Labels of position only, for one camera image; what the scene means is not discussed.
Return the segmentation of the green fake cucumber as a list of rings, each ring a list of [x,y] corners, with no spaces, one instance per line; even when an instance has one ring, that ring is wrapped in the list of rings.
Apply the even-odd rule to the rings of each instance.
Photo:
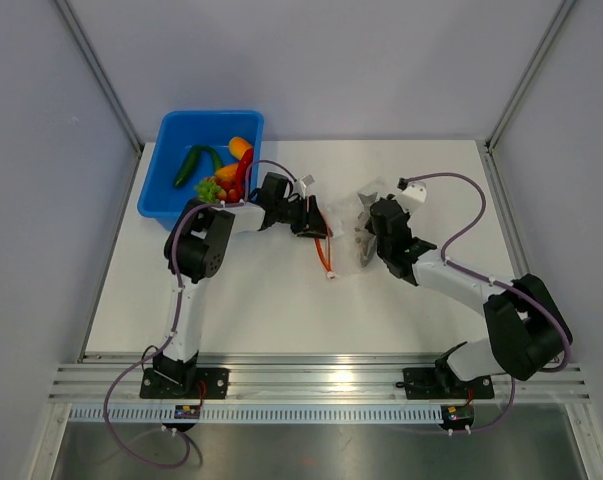
[[[201,147],[199,145],[194,145],[188,150],[173,180],[174,188],[182,188],[187,184],[198,166],[200,155]]]

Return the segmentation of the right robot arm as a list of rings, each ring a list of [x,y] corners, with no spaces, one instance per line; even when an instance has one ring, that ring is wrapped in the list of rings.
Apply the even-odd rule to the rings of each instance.
[[[569,356],[572,333],[539,277],[502,281],[444,258],[413,236],[409,212],[393,195],[376,200],[369,214],[366,228],[393,276],[455,300],[487,328],[486,338],[452,347],[419,373],[406,371],[407,398],[462,398],[492,375],[526,381],[557,356]]]

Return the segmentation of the green fake chili pepper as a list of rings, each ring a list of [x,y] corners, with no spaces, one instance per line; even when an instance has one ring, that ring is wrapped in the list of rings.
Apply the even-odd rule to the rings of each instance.
[[[220,170],[224,166],[221,156],[218,154],[218,152],[213,147],[202,146],[201,150],[210,156],[210,158],[212,160],[212,168],[213,168],[214,172]]]

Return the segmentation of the red fake strawberry bunch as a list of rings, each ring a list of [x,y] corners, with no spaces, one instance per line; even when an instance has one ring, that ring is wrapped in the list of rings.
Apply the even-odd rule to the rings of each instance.
[[[222,191],[218,194],[217,202],[224,201],[226,203],[238,203],[240,201],[240,198],[238,197],[237,192],[235,190],[234,182],[223,182],[217,179],[216,177],[209,177],[206,179],[215,180],[216,183],[222,188]]]

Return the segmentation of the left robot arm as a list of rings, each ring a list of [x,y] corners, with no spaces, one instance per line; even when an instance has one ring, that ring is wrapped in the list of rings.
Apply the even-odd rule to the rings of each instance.
[[[307,193],[313,182],[310,175],[291,180],[270,172],[247,199],[236,203],[193,199],[186,204],[164,246],[175,278],[172,319],[163,344],[151,355],[142,397],[186,398],[203,392],[203,376],[197,372],[202,297],[222,266],[232,236],[283,224],[297,237],[314,239],[316,245],[330,240],[331,230],[317,199]]]

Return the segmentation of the red fake chili pepper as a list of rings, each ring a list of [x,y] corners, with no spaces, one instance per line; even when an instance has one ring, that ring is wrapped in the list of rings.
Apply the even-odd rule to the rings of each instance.
[[[238,162],[235,173],[235,190],[239,198],[244,196],[246,186],[249,184],[249,182],[246,180],[246,176],[248,175],[248,170],[253,162],[253,158],[254,149],[248,148]]]

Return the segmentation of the grey fake fish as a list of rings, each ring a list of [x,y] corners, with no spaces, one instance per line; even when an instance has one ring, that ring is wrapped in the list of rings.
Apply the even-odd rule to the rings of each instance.
[[[357,196],[362,205],[362,211],[358,214],[354,227],[355,244],[358,249],[360,267],[365,268],[376,254],[377,239],[371,227],[370,208],[377,201],[378,193],[358,193]]]

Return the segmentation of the clear zip top bag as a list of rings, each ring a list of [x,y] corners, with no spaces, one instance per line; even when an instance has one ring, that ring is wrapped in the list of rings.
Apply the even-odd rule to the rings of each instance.
[[[357,194],[374,192],[378,193],[379,199],[388,195],[396,196],[399,190],[397,188],[395,193],[391,193],[388,184],[377,178],[356,192],[332,202],[322,211],[331,234],[325,241],[317,240],[315,246],[328,279],[361,273],[374,259],[379,258],[376,253],[367,267],[360,267],[354,231],[357,216],[362,211]]]

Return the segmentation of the green fake lettuce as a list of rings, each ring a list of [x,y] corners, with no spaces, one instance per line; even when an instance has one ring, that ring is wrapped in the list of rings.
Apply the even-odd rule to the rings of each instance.
[[[204,203],[216,203],[218,194],[222,188],[213,179],[203,179],[195,187],[194,190],[197,198]]]

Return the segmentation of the yellow orange fake mango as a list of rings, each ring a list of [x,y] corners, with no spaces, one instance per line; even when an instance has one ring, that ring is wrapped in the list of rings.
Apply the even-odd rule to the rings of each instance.
[[[242,137],[232,137],[228,143],[228,149],[232,157],[241,160],[245,153],[253,149],[253,145]]]

